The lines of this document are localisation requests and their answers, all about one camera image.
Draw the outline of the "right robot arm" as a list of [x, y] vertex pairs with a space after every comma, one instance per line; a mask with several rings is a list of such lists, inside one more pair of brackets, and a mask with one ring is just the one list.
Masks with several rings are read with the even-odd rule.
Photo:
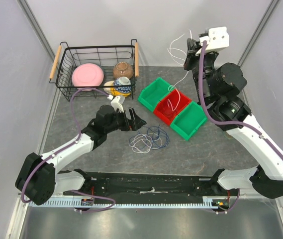
[[184, 69], [192, 72], [199, 104], [206, 117], [235, 138], [257, 161], [249, 169], [219, 169], [210, 181], [211, 193], [223, 195], [227, 190], [252, 189], [262, 196], [283, 196], [283, 150], [262, 129], [251, 109], [239, 98], [247, 85], [241, 68], [225, 63], [215, 68], [218, 48], [211, 43], [187, 39]]

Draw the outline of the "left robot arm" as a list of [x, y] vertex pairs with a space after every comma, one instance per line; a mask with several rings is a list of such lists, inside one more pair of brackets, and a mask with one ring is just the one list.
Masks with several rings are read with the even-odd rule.
[[116, 130], [137, 131], [146, 124], [133, 108], [129, 108], [129, 113], [131, 118], [128, 119], [125, 112], [103, 105], [96, 117], [69, 142], [42, 155], [29, 154], [15, 182], [15, 187], [21, 191], [22, 202], [42, 205], [53, 194], [71, 190], [81, 196], [89, 194], [91, 183], [84, 172], [74, 170], [61, 173], [61, 170], [101, 146], [109, 133]]

